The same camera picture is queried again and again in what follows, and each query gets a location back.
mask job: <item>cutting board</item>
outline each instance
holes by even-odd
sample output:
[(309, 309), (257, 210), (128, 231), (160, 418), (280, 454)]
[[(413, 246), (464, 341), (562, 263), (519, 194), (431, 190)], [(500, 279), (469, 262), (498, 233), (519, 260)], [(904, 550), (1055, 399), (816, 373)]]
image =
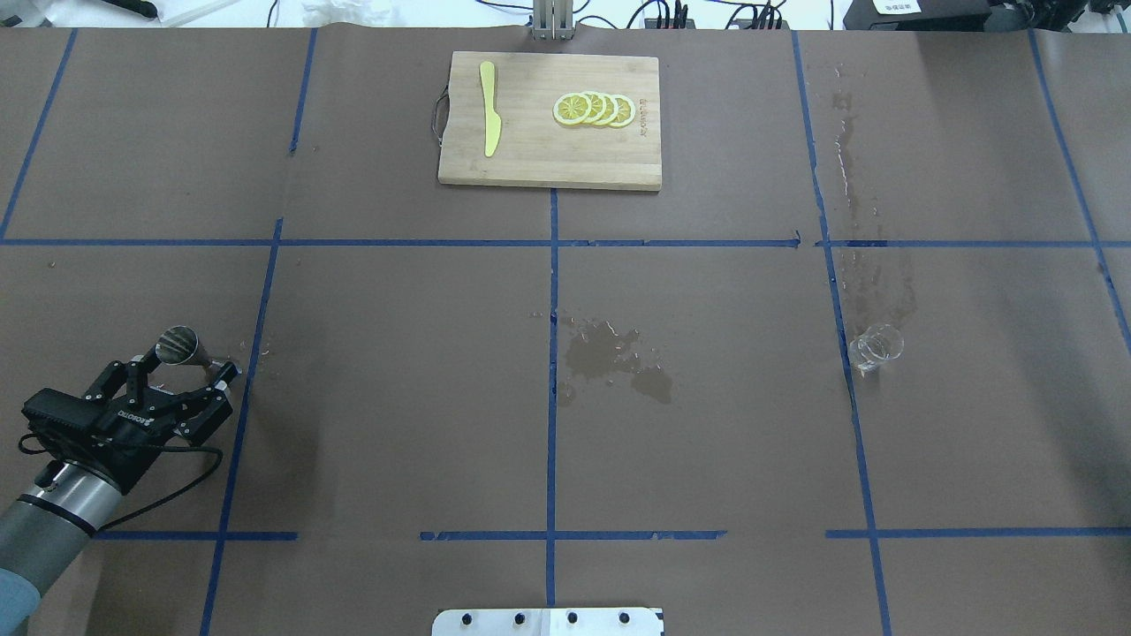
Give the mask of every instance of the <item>cutting board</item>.
[[(495, 65), (502, 135), (484, 155), (480, 62)], [(562, 126), (554, 102), (566, 93), (622, 94), (637, 103), (624, 128)], [(440, 182), (460, 186), (659, 190), (659, 60), (553, 53), (451, 54), (451, 101), (440, 148)]]

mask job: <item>blue tape line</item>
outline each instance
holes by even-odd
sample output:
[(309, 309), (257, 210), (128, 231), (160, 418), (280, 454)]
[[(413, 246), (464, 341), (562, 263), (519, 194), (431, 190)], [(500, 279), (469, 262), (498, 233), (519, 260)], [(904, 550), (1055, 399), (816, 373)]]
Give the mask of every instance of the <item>blue tape line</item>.
[(558, 526), (558, 189), (550, 189), (550, 390), (546, 409), (546, 607), (555, 603)]
[[(921, 527), (878, 530), (880, 539), (979, 539), (1021, 536), (1131, 536), (1131, 527)], [(866, 530), (829, 530), (826, 539), (867, 539)]]
[(646, 239), (612, 239), (584, 240), (573, 239), (559, 241), (563, 248), (794, 248), (801, 244), (801, 239), (762, 239), (762, 240), (646, 240)]
[(267, 247), (270, 239), (3, 239), (5, 246), (67, 247)]
[(67, 70), (67, 61), (70, 60), (71, 50), (75, 49), (75, 38), (78, 37), (78, 29), (72, 28), (67, 37), (67, 46), (63, 48), (63, 57), (59, 60), (59, 68), (55, 69), (55, 78), (51, 81), (51, 89), (48, 91), (48, 98), (43, 102), (43, 110), (40, 111), (40, 120), (35, 122), (35, 131), (32, 132), (32, 143), (27, 145), (27, 153), (24, 154), (24, 163), (19, 166), (19, 174), (16, 175), (16, 184), (11, 189), (11, 197), (8, 199), (8, 207), (3, 210), (3, 221), (0, 221), (0, 239), (8, 233), (8, 225), (11, 223), (11, 215), (16, 212), (16, 201), (19, 200), (19, 191), (24, 189), (24, 179), (27, 178), (27, 169), (32, 166), (32, 156), (40, 145), (40, 135), (43, 134), (43, 126), (48, 122), (48, 114), (51, 112), (51, 104), (55, 102), (55, 94), (59, 93), (59, 84), (63, 80), (63, 71)]
[(843, 240), (818, 241), (813, 247), (832, 248), (1090, 248), (1088, 241), (924, 241), (924, 240)]
[(287, 247), (408, 247), (408, 248), (547, 248), (539, 240), (476, 239), (285, 239)]
[(421, 541), (717, 541), (725, 530), (489, 530), (422, 532)]
[(1091, 210), (1088, 208), (1088, 200), (1083, 196), (1083, 188), (1080, 186), (1076, 164), (1072, 162), (1072, 154), (1068, 152), (1068, 143), (1064, 140), (1064, 131), (1061, 129), (1060, 117), (1056, 115), (1056, 106), (1053, 105), (1052, 93), (1048, 92), (1048, 81), (1045, 79), (1045, 67), (1041, 61), (1041, 48), (1037, 45), (1037, 35), (1031, 28), (1029, 29), (1029, 49), (1033, 50), (1033, 63), (1037, 69), (1037, 79), (1041, 81), (1041, 93), (1045, 97), (1045, 106), (1048, 109), (1048, 119), (1052, 121), (1053, 132), (1056, 134), (1056, 144), (1060, 145), (1061, 155), (1064, 156), (1064, 166), (1068, 167), (1068, 175), (1072, 180), (1072, 190), (1076, 191), (1076, 200), (1080, 204), (1080, 214), (1083, 215), (1083, 222), (1088, 226), (1088, 235), (1091, 238), (1091, 244), (1096, 250), (1096, 259), (1099, 261), (1104, 284), (1107, 285), (1107, 296), (1112, 301), (1115, 319), (1120, 325), (1120, 332), (1123, 334), (1123, 344), (1126, 346), (1128, 353), (1131, 354), (1131, 329), (1128, 328), (1128, 318), (1123, 313), (1123, 304), (1120, 302), (1119, 292), (1115, 291), (1115, 283), (1112, 282), (1112, 273), (1107, 267), (1107, 258), (1104, 256), (1104, 248), (1099, 243), (1099, 232), (1096, 231), (1096, 224), (1091, 218)]
[(421, 541), (545, 541), (542, 530), (422, 532)]
[(267, 303), (271, 298), (271, 284), (275, 282), (275, 264), (278, 260), (279, 241), (283, 238), (283, 220), (275, 222), (275, 234), (271, 237), (271, 253), (267, 259), (267, 275), (264, 277), (264, 291), (259, 296), (259, 313), (256, 317), (256, 334), (251, 341), (251, 361), (248, 363), (248, 375), (243, 380), (243, 399), (240, 404), (240, 420), (235, 427), (235, 441), (232, 445), (232, 459), (227, 467), (227, 485), (224, 490), (224, 506), (219, 513), (219, 536), (216, 539), (216, 551), (213, 553), (211, 574), (208, 576), (208, 594), (205, 596), (205, 609), (200, 620), (200, 636), (207, 636), (211, 627), (211, 612), (216, 604), (216, 587), (219, 584), (221, 565), (224, 561), (224, 543), (227, 525), (232, 516), (232, 497), (235, 493), (235, 479), (240, 471), (240, 456), (243, 450), (243, 436), (248, 427), (248, 412), (251, 409), (251, 388), (256, 381), (259, 368), (259, 350), (264, 340), (264, 323), (267, 319)]
[(307, 108), (307, 86), (310, 85), (310, 67), (314, 63), (314, 44), (318, 42), (318, 28), (310, 29), (310, 42), (307, 44), (307, 65), (302, 69), (302, 87), (299, 88), (299, 106), (294, 110), (294, 131), (291, 134), (291, 153), (299, 149), (299, 132), (302, 130), (302, 111)]
[[(110, 530), (94, 535), (95, 541), (216, 541), (218, 532)], [(228, 532), (225, 541), (297, 541), (297, 532)]]
[(725, 530), (561, 530), (556, 533), (561, 541), (717, 541), (725, 535)]
[(867, 523), (869, 543), (872, 552), (872, 575), (875, 578), (875, 596), (880, 607), (880, 626), (884, 636), (891, 636), (891, 617), (888, 612), (888, 591), (883, 581), (883, 562), (880, 558), (880, 541), (875, 535), (875, 512), (872, 506), (872, 487), (867, 476), (867, 458), (864, 454), (864, 435), (860, 428), (860, 409), (856, 404), (856, 387), (853, 385), (852, 364), (848, 362), (848, 343), (845, 338), (844, 317), (840, 312), (840, 292), (837, 284), (836, 266), (832, 261), (832, 248), (829, 247), (829, 220), (824, 210), (824, 197), (817, 179), (817, 141), (813, 137), (813, 122), (809, 113), (809, 96), (805, 93), (805, 70), (801, 60), (801, 41), (797, 32), (789, 32), (793, 37), (793, 60), (797, 72), (797, 92), (801, 95), (801, 111), (805, 123), (805, 141), (809, 145), (809, 167), (813, 179), (813, 196), (821, 220), (821, 240), (824, 243), (824, 267), (829, 276), (829, 291), (832, 295), (832, 315), (836, 318), (837, 338), (840, 345), (840, 364), (844, 370), (845, 384), (848, 387), (848, 401), (852, 405), (852, 427), (856, 437), (856, 471), (860, 475), (860, 489), (864, 499), (864, 517)]

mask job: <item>clear plastic cup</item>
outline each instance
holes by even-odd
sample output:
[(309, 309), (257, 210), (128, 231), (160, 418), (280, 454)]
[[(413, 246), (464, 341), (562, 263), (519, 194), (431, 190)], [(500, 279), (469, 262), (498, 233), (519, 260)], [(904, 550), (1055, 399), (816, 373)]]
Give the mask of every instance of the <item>clear plastic cup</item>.
[(891, 325), (877, 324), (848, 343), (848, 361), (861, 373), (874, 371), (899, 358), (904, 352), (904, 336)]

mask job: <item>table surface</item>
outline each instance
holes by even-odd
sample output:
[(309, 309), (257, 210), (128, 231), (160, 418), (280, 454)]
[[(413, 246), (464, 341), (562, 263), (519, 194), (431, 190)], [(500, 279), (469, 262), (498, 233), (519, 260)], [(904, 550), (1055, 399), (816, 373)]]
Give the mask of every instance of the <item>table surface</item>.
[[(1128, 40), (748, 35), (0, 33), (6, 492), (40, 388), (178, 324), (247, 371), (32, 633), (1125, 634)], [(663, 189), (439, 184), (454, 50), (658, 57)]]

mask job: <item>yellow knife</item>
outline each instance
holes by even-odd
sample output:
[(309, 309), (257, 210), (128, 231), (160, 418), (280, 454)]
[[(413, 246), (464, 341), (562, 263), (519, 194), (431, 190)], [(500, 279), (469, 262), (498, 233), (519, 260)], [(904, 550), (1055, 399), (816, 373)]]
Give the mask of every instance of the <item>yellow knife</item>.
[(502, 135), (502, 118), (494, 110), (494, 62), (480, 63), (480, 80), (483, 83), (483, 112), (486, 113), (485, 145), (483, 154), (491, 156), (499, 147), (499, 136)]

